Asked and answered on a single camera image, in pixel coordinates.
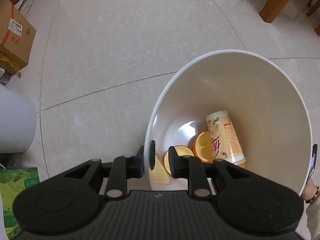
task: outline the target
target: white sleeve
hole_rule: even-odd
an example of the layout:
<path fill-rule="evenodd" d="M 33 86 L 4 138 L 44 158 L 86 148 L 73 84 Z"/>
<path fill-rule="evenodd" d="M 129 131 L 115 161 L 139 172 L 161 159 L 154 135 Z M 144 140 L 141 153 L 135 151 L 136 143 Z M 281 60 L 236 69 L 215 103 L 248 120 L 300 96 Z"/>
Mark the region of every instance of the white sleeve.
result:
<path fill-rule="evenodd" d="M 320 197 L 306 209 L 307 227 L 311 234 L 311 240 L 320 239 Z"/>

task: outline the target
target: yellow plastic bag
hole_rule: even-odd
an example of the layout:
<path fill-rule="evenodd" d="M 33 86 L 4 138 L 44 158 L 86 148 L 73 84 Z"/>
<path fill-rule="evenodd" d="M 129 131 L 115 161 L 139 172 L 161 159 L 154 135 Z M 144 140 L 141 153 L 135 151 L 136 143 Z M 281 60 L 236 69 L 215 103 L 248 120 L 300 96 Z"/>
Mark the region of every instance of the yellow plastic bag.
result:
<path fill-rule="evenodd" d="M 19 72 L 18 66 L 13 64 L 5 55 L 0 52 L 0 60 L 6 61 L 10 64 L 10 66 L 16 71 L 18 77 L 21 77 L 21 73 Z"/>

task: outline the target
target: metal screw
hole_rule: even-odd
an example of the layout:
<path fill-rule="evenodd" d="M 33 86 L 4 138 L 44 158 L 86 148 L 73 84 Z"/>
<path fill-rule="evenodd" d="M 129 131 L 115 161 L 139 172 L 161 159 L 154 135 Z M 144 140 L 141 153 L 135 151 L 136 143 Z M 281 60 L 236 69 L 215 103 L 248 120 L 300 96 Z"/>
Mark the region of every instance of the metal screw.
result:
<path fill-rule="evenodd" d="M 117 198 L 122 196 L 122 191 L 119 189 L 111 189 L 107 191 L 107 196 L 111 198 Z"/>
<path fill-rule="evenodd" d="M 211 192 L 205 188 L 198 188 L 195 190 L 195 195 L 198 197 L 207 197 L 211 194 Z"/>

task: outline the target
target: tiled floor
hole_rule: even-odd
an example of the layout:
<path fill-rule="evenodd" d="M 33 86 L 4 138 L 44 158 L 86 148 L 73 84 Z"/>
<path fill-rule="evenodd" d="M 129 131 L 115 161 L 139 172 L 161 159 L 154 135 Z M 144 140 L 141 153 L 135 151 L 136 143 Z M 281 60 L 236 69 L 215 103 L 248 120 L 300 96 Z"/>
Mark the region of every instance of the tiled floor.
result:
<path fill-rule="evenodd" d="M 300 90 L 319 143 L 320 20 L 290 0 L 267 24 L 258 15 L 266 1 L 35 0 L 30 62 L 7 85 L 38 112 L 20 162 L 36 165 L 44 180 L 93 157 L 134 153 L 173 73 L 218 49 L 246 49 L 279 65 Z M 298 230 L 309 238 L 305 224 L 304 217 Z"/>

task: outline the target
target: bracelet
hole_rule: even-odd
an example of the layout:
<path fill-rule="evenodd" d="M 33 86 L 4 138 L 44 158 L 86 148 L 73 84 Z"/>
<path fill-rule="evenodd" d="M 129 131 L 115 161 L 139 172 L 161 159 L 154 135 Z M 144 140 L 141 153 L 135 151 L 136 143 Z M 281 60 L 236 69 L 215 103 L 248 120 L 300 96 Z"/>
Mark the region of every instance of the bracelet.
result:
<path fill-rule="evenodd" d="M 317 200 L 317 198 L 319 197 L 319 195 L 320 195 L 320 194 L 319 194 L 319 187 L 317 186 L 317 191 L 316 191 L 315 195 L 313 196 L 312 199 L 306 200 L 306 203 L 311 205 L 313 202 L 315 202 L 315 201 Z"/>

